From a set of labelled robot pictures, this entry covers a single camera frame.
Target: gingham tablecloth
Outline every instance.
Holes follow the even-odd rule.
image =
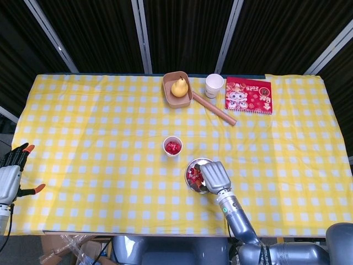
[[[266,76],[273,115],[231,113],[231,127],[197,102],[170,109],[161,77],[39,75],[13,147],[29,142],[14,234],[44,230],[226,235],[212,194],[185,184],[197,157],[223,162],[260,236],[323,236],[352,221],[353,183],[344,141],[320,77]],[[204,92],[205,79],[191,78]],[[213,102],[224,109],[224,91]],[[184,143],[177,158],[162,149]]]

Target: metal bowl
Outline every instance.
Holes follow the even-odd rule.
[[[198,192],[198,193],[201,193],[201,194],[204,194],[204,193],[208,193],[208,191],[202,191],[200,190],[196,185],[194,184],[191,184],[188,182],[188,172],[190,171],[191,168],[195,167],[195,164],[199,164],[199,165],[204,165],[204,164],[207,164],[207,163],[210,163],[212,162],[212,160],[208,159],[208,158],[203,158],[203,157],[200,157],[200,158],[197,158],[197,159],[194,159],[192,160],[188,167],[186,168],[186,171],[185,171],[185,181],[187,183],[187,185],[190,187],[190,189]]]

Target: spiral binding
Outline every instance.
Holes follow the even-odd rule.
[[[255,111],[254,109],[236,109],[236,108],[228,108],[228,110],[231,111],[239,111],[239,112],[250,112],[250,113],[258,113],[258,114],[262,114],[262,115],[271,115],[271,112],[265,112],[265,111]]]

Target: paper cup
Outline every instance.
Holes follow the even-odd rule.
[[[224,85],[222,76],[213,73],[206,78],[205,95],[207,98],[215,98]]]
[[[166,149],[165,149],[166,145],[167,145],[169,142],[172,142],[172,141],[177,142],[177,143],[181,146],[181,149],[180,149],[179,153],[176,153],[175,155],[172,155],[171,153],[168,153],[168,152],[166,151]],[[164,142],[163,142],[163,150],[164,150],[164,152],[167,154],[167,156],[175,157],[175,156],[177,156],[178,154],[181,153],[182,149],[183,149],[183,142],[182,142],[178,137],[176,137],[176,136],[167,137],[167,138],[164,140]]]

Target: orange fingertip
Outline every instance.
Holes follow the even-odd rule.
[[[37,193],[40,192],[42,189],[44,189],[44,187],[45,187],[45,184],[40,184],[38,187],[36,187],[36,188],[34,189],[35,194],[37,194]]]
[[[24,149],[23,152],[31,153],[33,151],[33,149],[34,149],[34,145],[30,145],[26,149]]]

